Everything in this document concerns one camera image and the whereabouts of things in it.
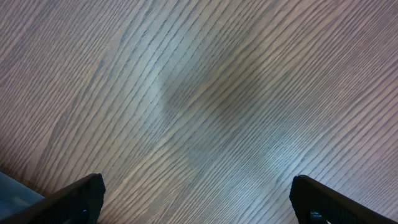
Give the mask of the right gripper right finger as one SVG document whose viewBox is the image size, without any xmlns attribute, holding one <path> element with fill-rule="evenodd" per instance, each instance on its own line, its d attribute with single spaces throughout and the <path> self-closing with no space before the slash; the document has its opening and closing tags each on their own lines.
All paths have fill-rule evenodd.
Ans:
<svg viewBox="0 0 398 224">
<path fill-rule="evenodd" d="M 300 224 L 397 224 L 306 176 L 295 176 L 289 195 Z"/>
</svg>

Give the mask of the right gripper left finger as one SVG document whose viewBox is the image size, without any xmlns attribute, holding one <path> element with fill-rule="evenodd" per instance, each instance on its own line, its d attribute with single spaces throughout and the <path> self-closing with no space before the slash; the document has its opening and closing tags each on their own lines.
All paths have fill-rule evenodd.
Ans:
<svg viewBox="0 0 398 224">
<path fill-rule="evenodd" d="M 96 223 L 106 188 L 101 174 L 90 174 L 1 223 Z"/>
</svg>

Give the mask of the clear plastic storage bin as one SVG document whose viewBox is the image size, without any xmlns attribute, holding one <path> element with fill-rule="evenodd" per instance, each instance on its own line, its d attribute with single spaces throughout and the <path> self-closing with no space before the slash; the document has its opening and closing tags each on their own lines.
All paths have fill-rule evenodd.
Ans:
<svg viewBox="0 0 398 224">
<path fill-rule="evenodd" d="M 18 181 L 0 174 L 1 220 L 43 200 L 44 197 Z"/>
</svg>

